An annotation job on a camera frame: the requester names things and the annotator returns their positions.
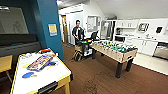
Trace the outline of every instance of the foosball table leg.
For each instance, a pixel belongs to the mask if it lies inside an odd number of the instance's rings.
[[[125,69],[127,72],[129,72],[130,69],[131,69],[132,61],[133,61],[133,59],[130,59],[130,60],[128,61],[127,67],[126,67],[126,69]]]
[[[103,57],[103,56],[104,56],[104,54],[103,54],[103,53],[101,53],[101,56]]]
[[[118,62],[115,77],[120,78],[120,75],[121,75],[121,70],[122,70],[122,66],[123,66],[123,63]]]
[[[96,50],[92,49],[92,59],[95,59],[95,53],[96,53]]]

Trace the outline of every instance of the foosball table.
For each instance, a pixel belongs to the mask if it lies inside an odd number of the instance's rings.
[[[113,41],[92,42],[92,59],[95,59],[95,52],[99,51],[102,56],[107,55],[118,62],[115,77],[120,78],[123,63],[127,63],[126,71],[131,69],[132,61],[137,53],[137,48],[133,45],[117,43]]]

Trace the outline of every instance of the chair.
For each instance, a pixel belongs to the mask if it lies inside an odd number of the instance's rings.
[[[11,64],[12,64],[12,55],[0,57],[0,73],[6,71],[6,75],[8,76],[10,82],[12,83],[12,79],[8,72],[8,70],[11,69]]]

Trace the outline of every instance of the microwave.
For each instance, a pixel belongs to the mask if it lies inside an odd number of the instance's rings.
[[[124,42],[124,41],[125,41],[125,37],[118,37],[118,36],[115,36],[115,41]]]

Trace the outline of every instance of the doorway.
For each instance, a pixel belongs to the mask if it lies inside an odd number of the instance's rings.
[[[66,15],[62,15],[61,17],[62,17],[62,25],[63,25],[64,43],[68,43]]]

